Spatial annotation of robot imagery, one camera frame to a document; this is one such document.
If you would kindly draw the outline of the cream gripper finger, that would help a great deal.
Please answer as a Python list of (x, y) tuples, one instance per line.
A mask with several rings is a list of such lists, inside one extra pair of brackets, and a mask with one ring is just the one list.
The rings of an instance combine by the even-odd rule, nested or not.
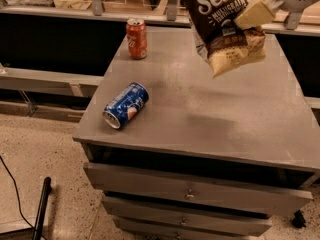
[(251, 1), (248, 6), (234, 19), (242, 30), (258, 27), (275, 19), (277, 7), (267, 0)]

